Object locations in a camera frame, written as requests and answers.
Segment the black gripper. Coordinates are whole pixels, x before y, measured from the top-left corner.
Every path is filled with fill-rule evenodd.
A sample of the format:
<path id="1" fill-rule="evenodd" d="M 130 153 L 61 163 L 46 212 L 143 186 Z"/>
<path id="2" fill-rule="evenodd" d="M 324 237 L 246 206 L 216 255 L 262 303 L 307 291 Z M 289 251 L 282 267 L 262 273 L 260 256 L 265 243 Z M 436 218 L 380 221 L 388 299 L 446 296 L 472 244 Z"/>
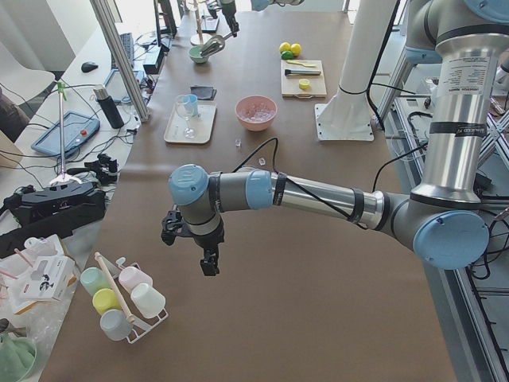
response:
<path id="1" fill-rule="evenodd" d="M 219 244 L 224 242 L 223 220 L 219 213 L 203 224 L 190 224 L 182 216 L 181 210 L 174 205 L 161 221 L 161 240 L 171 246 L 177 237 L 192 238 L 194 242 L 204 249 L 204 257 L 200 261 L 205 276 L 218 275 Z"/>
<path id="2" fill-rule="evenodd" d="M 219 0 L 220 8 L 223 16 L 227 20 L 227 24 L 230 28 L 233 37 L 236 37 L 239 32 L 239 23 L 236 21 L 236 4 L 235 0 Z"/>

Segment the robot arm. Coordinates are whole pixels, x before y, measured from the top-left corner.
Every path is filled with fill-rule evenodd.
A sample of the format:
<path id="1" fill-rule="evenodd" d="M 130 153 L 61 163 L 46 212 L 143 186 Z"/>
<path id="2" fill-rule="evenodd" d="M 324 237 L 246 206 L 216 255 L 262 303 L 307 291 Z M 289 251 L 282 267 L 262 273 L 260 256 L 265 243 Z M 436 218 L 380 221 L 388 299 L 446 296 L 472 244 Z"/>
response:
<path id="1" fill-rule="evenodd" d="M 272 5 L 278 5 L 281 7 L 299 6 L 303 2 L 304 0 L 250 0 L 251 9 L 254 11 L 262 11 Z M 239 32 L 239 24 L 235 19 L 237 11 L 235 0 L 219 0 L 219 5 L 227 25 L 230 28 L 231 35 L 236 37 Z"/>
<path id="2" fill-rule="evenodd" d="M 348 60 L 354 28 L 344 15 L 264 12 L 240 15 L 241 33 L 209 64 L 194 65 L 178 49 L 166 67 L 161 97 L 192 84 L 219 90 L 212 140 L 201 146 L 170 146 L 166 168 L 173 203 L 181 211 L 175 234 L 202 249 L 207 279 L 237 279 L 269 265 L 305 273 L 313 252 L 367 246 L 374 231 L 417 248 L 427 262 L 464 266 L 488 243 L 483 220 L 456 193 L 426 203 L 394 189 L 369 193 L 375 168 L 387 158 L 379 135 L 370 142 L 318 142 L 308 101 L 284 99 L 274 127 L 242 128 L 235 104 L 253 94 L 280 95 L 276 44 L 292 37 L 305 55 L 320 59 L 325 83 Z"/>

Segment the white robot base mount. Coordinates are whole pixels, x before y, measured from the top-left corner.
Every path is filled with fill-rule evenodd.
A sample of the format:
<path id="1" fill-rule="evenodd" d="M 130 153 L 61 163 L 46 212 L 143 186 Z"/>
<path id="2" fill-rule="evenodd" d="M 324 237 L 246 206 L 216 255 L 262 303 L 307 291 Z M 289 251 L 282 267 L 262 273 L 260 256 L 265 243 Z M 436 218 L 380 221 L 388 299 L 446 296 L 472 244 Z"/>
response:
<path id="1" fill-rule="evenodd" d="M 374 140 L 367 93 L 398 7 L 399 2 L 395 0 L 359 3 L 338 90 L 327 103 L 315 105 L 319 140 Z"/>

